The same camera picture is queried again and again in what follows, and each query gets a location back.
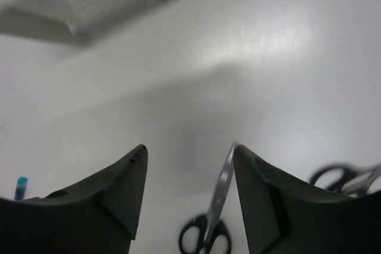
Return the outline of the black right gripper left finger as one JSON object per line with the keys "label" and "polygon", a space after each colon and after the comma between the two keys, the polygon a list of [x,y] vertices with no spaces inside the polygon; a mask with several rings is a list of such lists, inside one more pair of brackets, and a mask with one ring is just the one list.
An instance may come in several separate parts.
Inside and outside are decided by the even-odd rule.
{"label": "black right gripper left finger", "polygon": [[148,150],[138,145],[47,197],[1,199],[1,253],[128,253],[147,168]]}

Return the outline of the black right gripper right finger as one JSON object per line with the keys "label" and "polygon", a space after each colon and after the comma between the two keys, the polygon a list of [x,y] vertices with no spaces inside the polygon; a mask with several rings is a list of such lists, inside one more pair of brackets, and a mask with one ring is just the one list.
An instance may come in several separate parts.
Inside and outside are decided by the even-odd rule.
{"label": "black right gripper right finger", "polygon": [[244,145],[234,166],[250,253],[379,253],[380,193],[325,190],[341,171],[312,185],[269,164]]}

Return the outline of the black handled scissors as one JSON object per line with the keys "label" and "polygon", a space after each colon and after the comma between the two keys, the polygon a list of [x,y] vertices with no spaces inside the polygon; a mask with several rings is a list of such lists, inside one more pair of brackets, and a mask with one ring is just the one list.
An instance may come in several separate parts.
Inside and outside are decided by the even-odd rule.
{"label": "black handled scissors", "polygon": [[380,163],[365,168],[351,164],[330,164],[318,169],[309,179],[309,183],[316,185],[320,177],[330,171],[341,171],[342,174],[325,187],[325,190],[345,196],[364,197],[370,194],[369,189],[380,177]]}
{"label": "black handled scissors", "polygon": [[[225,237],[227,241],[225,252],[227,254],[232,252],[232,238],[226,223],[221,219],[221,213],[223,211],[234,174],[233,157],[237,146],[238,144],[234,142],[229,150],[219,178],[216,182],[208,211],[191,218],[181,229],[178,238],[180,253],[200,253],[202,250],[205,253],[210,253],[217,237],[219,236]],[[192,227],[196,227],[198,229],[198,238],[194,249],[188,251],[184,247],[183,237]]]}

